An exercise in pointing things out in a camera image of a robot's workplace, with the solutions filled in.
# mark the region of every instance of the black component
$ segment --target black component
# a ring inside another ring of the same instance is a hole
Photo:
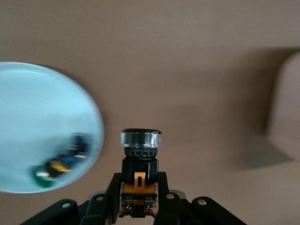
[[[192,201],[192,212],[216,225],[245,225],[240,219],[208,197],[194,199]]]
[[[207,217],[195,216],[192,204],[186,199],[180,199],[180,222],[185,225],[215,225],[210,223]]]
[[[124,150],[127,159],[140,161],[153,160],[158,153],[158,149],[125,148]]]
[[[165,172],[158,173],[158,201],[158,214],[154,225],[179,225],[180,199],[177,194],[169,192]]]
[[[144,213],[144,207],[145,207],[144,205],[134,205],[132,217],[133,218],[145,218],[146,215]]]
[[[109,184],[106,194],[110,202],[109,215],[112,218],[112,223],[117,222],[120,205],[120,187],[121,187],[121,173],[115,173],[112,177],[111,183]]]
[[[134,182],[135,172],[146,173],[146,183],[156,182],[158,177],[158,161],[155,159],[160,143],[159,130],[124,129],[121,143],[125,146],[126,158],[122,163],[122,179]]]
[[[63,199],[41,211],[21,225],[56,225],[63,224],[77,215],[77,203],[71,199]]]
[[[105,224],[105,221],[111,219],[108,215],[107,206],[108,196],[98,194],[89,201],[85,216],[81,219],[80,225]]]
[[[127,128],[122,130],[122,133],[151,133],[151,134],[161,134],[159,130],[153,129],[140,129],[140,128]]]
[[[133,183],[135,181],[135,172],[145,172],[145,182],[156,182],[158,177],[158,160],[153,161],[132,161],[127,158],[122,163],[122,179]]]
[[[121,194],[121,197],[123,200],[135,200],[135,199],[140,199],[140,200],[155,200],[157,195],[133,195],[133,194]]]
[[[84,141],[82,136],[75,136],[75,149],[73,150],[73,154],[78,154],[79,152],[87,153],[88,144]]]
[[[58,177],[59,175],[62,174],[62,172],[57,171],[56,169],[54,169],[51,164],[50,164],[49,160],[48,162],[45,163],[45,170],[49,173],[50,177],[55,178]]]

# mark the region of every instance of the beige wall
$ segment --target beige wall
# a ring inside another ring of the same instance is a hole
[[[160,170],[188,200],[210,196],[247,224],[299,224],[300,164],[263,137],[276,70],[300,44],[299,12],[297,0],[1,1],[0,61],[80,83],[103,114],[105,146],[67,187],[0,193],[0,224],[105,190],[132,127],[163,132]]]

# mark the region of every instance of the light blue plate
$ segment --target light blue plate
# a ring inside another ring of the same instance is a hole
[[[32,168],[56,157],[78,133],[88,137],[89,156],[50,187],[39,186]],[[0,191],[36,193],[70,184],[93,166],[103,141],[100,112],[80,85],[45,67],[0,62]]]

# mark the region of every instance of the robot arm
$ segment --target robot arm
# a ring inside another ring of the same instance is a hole
[[[246,225],[208,197],[189,203],[169,191],[166,173],[158,172],[155,159],[160,136],[157,130],[123,130],[122,173],[114,174],[104,193],[79,206],[60,200],[21,225],[111,225],[126,215],[153,216],[154,225]]]

